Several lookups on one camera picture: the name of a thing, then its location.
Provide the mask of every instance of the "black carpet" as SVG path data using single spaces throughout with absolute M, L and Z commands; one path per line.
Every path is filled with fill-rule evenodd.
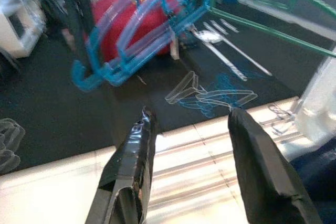
M 207 14 L 196 26 L 204 29 L 202 21 L 214 18 L 217 19 Z M 273 77 L 264 75 L 226 44 L 216 45 L 246 72 L 249 79 L 243 83 L 200 44 L 198 48 L 181 52 L 178 61 L 169 56 L 155 57 L 118 88 L 104 83 L 93 92 L 83 93 L 70 79 L 74 54 L 59 38 L 41 38 L 32 55 L 20 60 L 22 74 L 2 86 L 0 92 L 0 118 L 11 118 L 26 130 L 17 151 L 21 164 L 16 170 L 118 145 L 139 118 L 144 105 L 156 111 L 161 131 L 208 120 L 200 110 L 170 105 L 164 100 L 191 70 L 199 75 L 200 84 L 208 91 L 220 85 L 218 76 L 226 77 L 233 87 L 253 90 L 258 98 L 244 108 L 300 95 L 322 57 L 250 28 L 236 26 L 240 33 L 230 33 L 228 39 L 269 69 Z M 290 32 L 310 34 L 308 38 L 317 45 L 331 44 L 301 27 L 289 26 Z M 227 114 L 224 107 L 214 109 L 214 116 Z

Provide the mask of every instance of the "red object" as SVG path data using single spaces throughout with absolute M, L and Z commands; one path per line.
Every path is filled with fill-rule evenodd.
M 94 3 L 93 15 L 95 17 L 95 22 L 97 22 L 104 15 L 105 11 L 116 1 L 117 0 L 99 0 Z M 110 61 L 111 59 L 118 56 L 117 47 L 115 44 L 136 9 L 137 6 L 135 3 L 127 7 L 124 12 L 119 15 L 119 17 L 117 17 L 117 19 L 112 24 L 111 29 L 106 34 L 101 44 L 101 51 L 104 55 L 105 61 Z M 164 23 L 166 20 L 167 17 L 165 16 L 162 8 L 159 7 L 150 11 L 143 19 L 142 24 L 139 26 L 139 29 L 135 32 L 130 45 L 137 42 L 139 39 L 141 39 L 147 33 Z M 168 46 L 162 49 L 159 54 L 166 54 L 169 52 L 169 50 L 170 48 Z

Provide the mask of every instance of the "teal plastic hanger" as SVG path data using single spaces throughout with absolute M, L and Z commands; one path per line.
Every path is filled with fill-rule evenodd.
M 289 4 L 279 3 L 279 2 L 275 2 L 275 1 L 271 1 L 271 0 L 255 0 L 255 1 L 258 1 L 262 4 L 269 5 L 269 6 L 272 6 L 272 7 L 275 7 L 275 8 L 286 9 L 288 11 L 292 11 L 293 7 L 296 5 L 298 0 L 289 0 Z M 323 0 L 308 0 L 308 1 L 311 4 L 315 5 L 316 7 L 320 8 L 323 12 L 329 14 L 331 17 L 336 19 L 336 10 L 332 6 L 330 6 L 326 2 L 324 2 Z M 328 55 L 328 56 L 336 58 L 336 54 L 327 50 L 327 49 L 321 48 L 319 46 L 316 46 L 316 45 L 311 44 L 309 42 L 306 42 L 304 40 L 301 40 L 301 39 L 295 38 L 293 36 L 287 35 L 285 33 L 282 33 L 280 31 L 277 31 L 277 30 L 272 29 L 270 27 L 264 26 L 262 24 L 252 22 L 250 20 L 232 15 L 230 13 L 227 13 L 227 12 L 224 12 L 220 9 L 217 9 L 217 8 L 215 8 L 215 2 L 216 1 L 212 1 L 212 5 L 210 7 L 210 12 L 217 15 L 217 16 L 233 20 L 233 21 L 235 21 L 237 23 L 240 23 L 242 25 L 245 25 L 245 26 L 253 27 L 254 29 L 257 29 L 257 30 L 263 31 L 265 33 L 271 34 L 271 35 L 276 36 L 278 38 L 281 38 L 283 40 L 289 41 L 293 44 L 305 47 L 307 49 L 313 50 L 313 51 L 318 52 L 318 53 L 323 54 L 323 55 Z

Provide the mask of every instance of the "tiled floor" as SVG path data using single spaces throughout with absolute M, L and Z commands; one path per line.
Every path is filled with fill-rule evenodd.
M 288 110 L 294 100 L 277 104 Z M 285 156 L 311 146 L 294 127 L 286 136 L 274 134 L 270 120 L 276 115 L 266 105 L 249 112 L 256 121 L 266 122 L 265 130 Z M 84 223 L 102 169 L 114 151 L 109 147 L 1 176 L 0 223 Z M 157 137 L 146 222 L 247 223 L 227 117 Z

